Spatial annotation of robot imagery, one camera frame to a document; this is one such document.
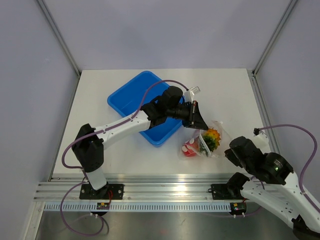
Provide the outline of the clear zip top bag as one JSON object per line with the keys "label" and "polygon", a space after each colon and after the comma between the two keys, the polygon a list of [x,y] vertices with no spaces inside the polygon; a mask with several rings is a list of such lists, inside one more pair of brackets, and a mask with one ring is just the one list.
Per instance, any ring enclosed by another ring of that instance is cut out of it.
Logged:
{"label": "clear zip top bag", "polygon": [[192,137],[189,140],[185,141],[183,144],[197,143],[199,147],[198,155],[195,157],[186,157],[183,155],[182,148],[181,148],[179,154],[182,158],[185,158],[185,159],[222,158],[225,156],[225,150],[229,148],[231,137],[223,128],[223,123],[221,121],[212,120],[209,123],[208,127],[209,129],[216,129],[220,133],[220,137],[221,137],[220,146],[215,151],[210,152],[209,148],[207,147],[202,137],[202,134],[205,133],[207,130],[196,129]]}

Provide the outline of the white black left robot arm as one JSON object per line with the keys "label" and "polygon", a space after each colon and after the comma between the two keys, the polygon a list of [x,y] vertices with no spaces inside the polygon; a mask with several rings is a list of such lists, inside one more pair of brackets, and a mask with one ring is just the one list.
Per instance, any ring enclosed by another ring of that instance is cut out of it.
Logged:
{"label": "white black left robot arm", "polygon": [[181,120],[186,128],[207,131],[209,127],[194,100],[199,92],[199,87],[183,92],[179,87],[170,86],[162,95],[148,103],[142,102],[133,114],[118,121],[100,127],[83,125],[72,151],[89,182],[90,193],[97,199],[109,194],[110,186],[102,170],[104,151],[119,140],[162,125],[168,118]]}

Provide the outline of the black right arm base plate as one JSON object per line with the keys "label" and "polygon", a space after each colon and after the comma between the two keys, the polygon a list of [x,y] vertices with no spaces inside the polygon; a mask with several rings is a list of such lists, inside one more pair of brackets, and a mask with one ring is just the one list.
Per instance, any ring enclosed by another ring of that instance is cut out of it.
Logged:
{"label": "black right arm base plate", "polygon": [[211,194],[213,200],[243,200],[240,190],[242,186],[231,185],[228,183],[211,184],[207,192]]}

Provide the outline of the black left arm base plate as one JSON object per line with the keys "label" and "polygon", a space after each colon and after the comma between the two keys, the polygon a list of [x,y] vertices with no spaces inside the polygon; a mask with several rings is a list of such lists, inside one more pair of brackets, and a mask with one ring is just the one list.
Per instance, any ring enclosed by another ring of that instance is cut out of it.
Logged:
{"label": "black left arm base plate", "polygon": [[122,200],[124,195],[124,184],[108,184],[99,190],[94,190],[89,184],[83,184],[80,189],[80,200]]}

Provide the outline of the orange toy pineapple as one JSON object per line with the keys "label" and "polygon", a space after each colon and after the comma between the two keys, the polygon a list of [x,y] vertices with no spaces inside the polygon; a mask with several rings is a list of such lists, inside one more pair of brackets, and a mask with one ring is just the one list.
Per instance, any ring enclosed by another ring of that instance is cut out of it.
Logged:
{"label": "orange toy pineapple", "polygon": [[209,128],[205,133],[202,134],[202,138],[210,152],[214,152],[220,146],[221,135],[214,128]]}

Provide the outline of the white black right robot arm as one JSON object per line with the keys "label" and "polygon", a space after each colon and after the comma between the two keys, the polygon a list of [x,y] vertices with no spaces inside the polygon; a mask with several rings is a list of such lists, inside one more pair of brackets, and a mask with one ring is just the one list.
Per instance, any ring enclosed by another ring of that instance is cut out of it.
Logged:
{"label": "white black right robot arm", "polygon": [[228,195],[232,198],[249,199],[268,210],[287,224],[299,240],[318,240],[319,202],[310,202],[311,198],[303,193],[298,176],[287,160],[278,153],[261,151],[262,144],[267,143],[266,136],[240,136],[230,142],[225,157],[259,181],[273,186],[285,200],[275,197],[240,172],[236,172],[228,180]]}

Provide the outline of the dark red toy pomegranate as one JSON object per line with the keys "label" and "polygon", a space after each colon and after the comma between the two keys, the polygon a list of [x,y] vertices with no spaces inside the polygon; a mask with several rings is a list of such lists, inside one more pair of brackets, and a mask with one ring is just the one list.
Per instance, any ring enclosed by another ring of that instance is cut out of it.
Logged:
{"label": "dark red toy pomegranate", "polygon": [[182,145],[181,151],[185,157],[196,157],[199,153],[199,145],[197,143],[185,143]]}

